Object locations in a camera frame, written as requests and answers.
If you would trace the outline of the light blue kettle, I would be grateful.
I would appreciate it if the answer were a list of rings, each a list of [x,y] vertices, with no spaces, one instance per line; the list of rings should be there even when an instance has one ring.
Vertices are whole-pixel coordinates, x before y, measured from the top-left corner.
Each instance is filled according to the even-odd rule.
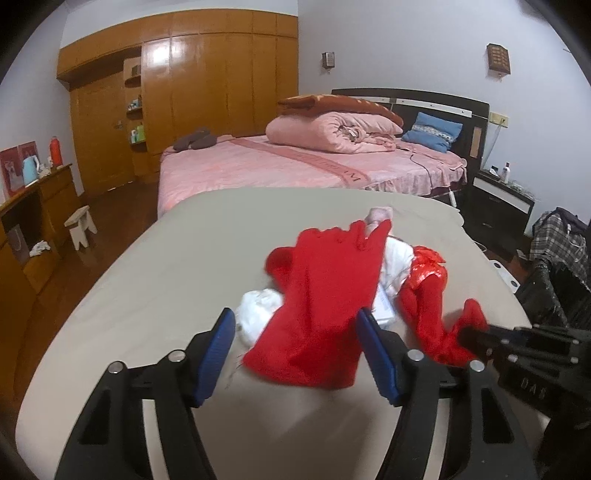
[[[26,187],[39,179],[39,168],[40,163],[36,155],[30,155],[23,160],[22,174]]]

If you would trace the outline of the plaid clothing on chair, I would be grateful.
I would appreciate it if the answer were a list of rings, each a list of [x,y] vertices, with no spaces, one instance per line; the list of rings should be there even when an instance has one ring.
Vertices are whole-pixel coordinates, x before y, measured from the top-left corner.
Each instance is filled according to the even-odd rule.
[[[532,227],[529,259],[564,264],[590,285],[590,226],[570,211],[557,207],[545,212]]]

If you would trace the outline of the red picture frame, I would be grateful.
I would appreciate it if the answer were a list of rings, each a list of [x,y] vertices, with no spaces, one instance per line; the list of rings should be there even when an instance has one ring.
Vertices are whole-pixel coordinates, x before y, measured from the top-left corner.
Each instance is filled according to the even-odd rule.
[[[26,188],[23,181],[22,166],[23,160],[30,155],[38,157],[35,141],[1,151],[1,174],[9,198],[14,197]]]

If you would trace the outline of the brown folded blanket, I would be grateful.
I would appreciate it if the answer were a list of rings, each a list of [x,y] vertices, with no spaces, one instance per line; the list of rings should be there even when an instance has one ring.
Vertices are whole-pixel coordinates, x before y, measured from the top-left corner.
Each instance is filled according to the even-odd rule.
[[[345,95],[318,94],[287,97],[277,102],[281,114],[315,117],[329,112],[380,115],[399,127],[404,127],[401,117],[375,102]]]

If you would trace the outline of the white bottle on nightstand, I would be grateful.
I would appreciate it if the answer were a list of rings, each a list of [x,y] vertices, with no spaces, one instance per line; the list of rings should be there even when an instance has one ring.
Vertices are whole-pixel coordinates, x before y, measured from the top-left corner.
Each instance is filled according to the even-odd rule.
[[[506,162],[502,171],[501,171],[501,175],[500,175],[500,179],[503,183],[507,184],[509,181],[509,177],[510,177],[510,173],[511,173],[511,169],[510,169],[510,163]]]

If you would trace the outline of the white tissue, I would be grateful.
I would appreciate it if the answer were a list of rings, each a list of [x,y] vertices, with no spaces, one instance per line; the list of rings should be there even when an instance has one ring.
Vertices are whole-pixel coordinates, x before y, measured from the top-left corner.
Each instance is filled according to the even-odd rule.
[[[242,343],[251,348],[259,340],[273,315],[283,306],[283,295],[266,288],[243,294],[235,309],[235,322]]]

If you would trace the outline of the wooden wardrobe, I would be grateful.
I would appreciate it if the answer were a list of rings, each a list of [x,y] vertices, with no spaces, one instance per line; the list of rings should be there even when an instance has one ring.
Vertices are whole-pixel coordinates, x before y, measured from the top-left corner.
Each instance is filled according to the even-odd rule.
[[[245,9],[200,9],[124,22],[60,49],[58,80],[84,193],[157,180],[162,152],[206,127],[263,134],[298,90],[298,20]]]

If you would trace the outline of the folded pink quilt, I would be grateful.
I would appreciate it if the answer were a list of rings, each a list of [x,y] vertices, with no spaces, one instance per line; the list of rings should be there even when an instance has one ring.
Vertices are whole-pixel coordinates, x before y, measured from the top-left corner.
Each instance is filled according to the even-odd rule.
[[[339,154],[394,151],[402,134],[403,129],[384,116],[344,112],[280,115],[266,126],[273,144]]]

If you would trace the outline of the blue pillow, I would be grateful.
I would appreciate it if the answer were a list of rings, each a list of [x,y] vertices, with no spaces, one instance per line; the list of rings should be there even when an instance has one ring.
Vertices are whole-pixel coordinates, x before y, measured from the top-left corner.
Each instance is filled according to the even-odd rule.
[[[462,123],[420,112],[411,129],[402,136],[402,140],[440,153],[447,153],[460,136],[462,129]]]

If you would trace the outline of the black nightstand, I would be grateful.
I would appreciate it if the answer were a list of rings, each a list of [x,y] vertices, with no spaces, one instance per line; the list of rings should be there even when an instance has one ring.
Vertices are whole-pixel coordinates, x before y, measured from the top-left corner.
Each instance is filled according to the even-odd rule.
[[[486,171],[478,172],[462,205],[464,228],[475,241],[513,257],[520,247],[535,200]]]

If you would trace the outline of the pink rolled sock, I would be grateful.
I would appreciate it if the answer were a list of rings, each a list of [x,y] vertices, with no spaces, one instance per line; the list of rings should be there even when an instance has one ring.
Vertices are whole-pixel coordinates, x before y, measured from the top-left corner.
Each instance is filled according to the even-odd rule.
[[[366,233],[372,233],[385,221],[392,221],[393,216],[394,211],[390,206],[370,208],[370,212],[365,219]]]

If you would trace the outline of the pink bed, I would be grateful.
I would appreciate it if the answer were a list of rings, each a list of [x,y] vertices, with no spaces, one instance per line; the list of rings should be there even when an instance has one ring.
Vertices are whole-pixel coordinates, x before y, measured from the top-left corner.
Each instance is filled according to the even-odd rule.
[[[401,142],[388,152],[339,154],[243,137],[204,149],[165,150],[157,215],[191,196],[223,189],[349,188],[429,197],[467,179],[467,160],[413,143]]]

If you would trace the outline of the small white stool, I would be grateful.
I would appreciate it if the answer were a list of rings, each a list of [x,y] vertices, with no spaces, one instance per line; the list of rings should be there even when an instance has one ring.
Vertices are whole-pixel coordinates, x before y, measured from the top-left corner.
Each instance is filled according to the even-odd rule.
[[[78,208],[64,222],[64,227],[69,231],[72,244],[76,251],[79,251],[80,247],[87,248],[89,246],[86,236],[87,231],[90,231],[92,234],[98,233],[88,205]]]

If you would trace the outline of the red thermos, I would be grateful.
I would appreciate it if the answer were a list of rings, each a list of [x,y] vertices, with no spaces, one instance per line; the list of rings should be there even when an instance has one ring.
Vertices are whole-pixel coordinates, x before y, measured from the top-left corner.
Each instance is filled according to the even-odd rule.
[[[63,165],[60,142],[56,136],[53,136],[50,140],[49,153],[54,167],[60,167]]]

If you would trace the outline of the wall intercom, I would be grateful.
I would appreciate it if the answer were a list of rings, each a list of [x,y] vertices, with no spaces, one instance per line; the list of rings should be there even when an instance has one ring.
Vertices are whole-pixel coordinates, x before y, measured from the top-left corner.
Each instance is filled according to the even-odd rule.
[[[332,70],[335,68],[335,53],[332,51],[322,52],[322,69]]]

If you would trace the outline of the dark slippers on bed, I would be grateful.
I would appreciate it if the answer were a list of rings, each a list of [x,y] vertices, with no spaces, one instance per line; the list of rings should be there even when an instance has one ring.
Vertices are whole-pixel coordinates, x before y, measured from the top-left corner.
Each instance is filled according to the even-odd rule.
[[[207,128],[200,128],[195,130],[190,135],[179,138],[172,148],[175,152],[182,152],[185,150],[200,150],[209,148],[217,144],[217,137],[214,136]]]

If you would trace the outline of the red plastic bag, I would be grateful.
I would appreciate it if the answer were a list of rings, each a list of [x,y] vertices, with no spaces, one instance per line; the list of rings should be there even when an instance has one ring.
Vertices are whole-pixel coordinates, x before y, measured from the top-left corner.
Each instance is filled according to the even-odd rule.
[[[461,315],[447,329],[443,322],[443,294],[448,281],[445,260],[424,246],[415,246],[413,253],[410,275],[397,298],[402,316],[428,357],[444,365],[465,367],[476,356],[460,344],[459,336],[468,327],[488,329],[482,308],[475,299],[467,299]]]

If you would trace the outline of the wooden desk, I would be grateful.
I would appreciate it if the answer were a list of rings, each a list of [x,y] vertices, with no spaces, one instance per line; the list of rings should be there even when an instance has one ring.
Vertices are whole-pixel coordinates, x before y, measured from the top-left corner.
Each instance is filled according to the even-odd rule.
[[[1,318],[26,320],[61,260],[64,222],[81,205],[71,167],[53,170],[1,207]]]

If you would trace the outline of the black trash bin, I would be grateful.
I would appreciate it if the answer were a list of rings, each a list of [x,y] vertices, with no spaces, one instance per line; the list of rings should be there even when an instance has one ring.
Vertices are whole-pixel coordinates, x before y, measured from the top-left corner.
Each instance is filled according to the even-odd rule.
[[[536,260],[516,297],[532,325],[590,330],[590,287],[563,262]]]

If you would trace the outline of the red rubber glove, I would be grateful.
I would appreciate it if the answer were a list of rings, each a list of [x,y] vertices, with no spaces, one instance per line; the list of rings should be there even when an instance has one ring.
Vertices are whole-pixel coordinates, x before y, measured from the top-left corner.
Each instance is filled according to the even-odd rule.
[[[266,272],[283,290],[276,310],[242,359],[253,374],[284,385],[342,389],[356,378],[361,346],[356,314],[377,294],[392,223],[372,232],[307,229],[293,247],[273,250]]]

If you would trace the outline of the black headboard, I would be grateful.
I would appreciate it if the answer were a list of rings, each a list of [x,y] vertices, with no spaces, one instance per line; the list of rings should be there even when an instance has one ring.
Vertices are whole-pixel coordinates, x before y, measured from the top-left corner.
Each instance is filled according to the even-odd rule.
[[[404,120],[404,131],[411,129],[420,112],[462,125],[451,151],[468,162],[468,174],[478,173],[483,163],[490,105],[456,95],[395,88],[339,88],[332,94],[373,101],[389,108]]]

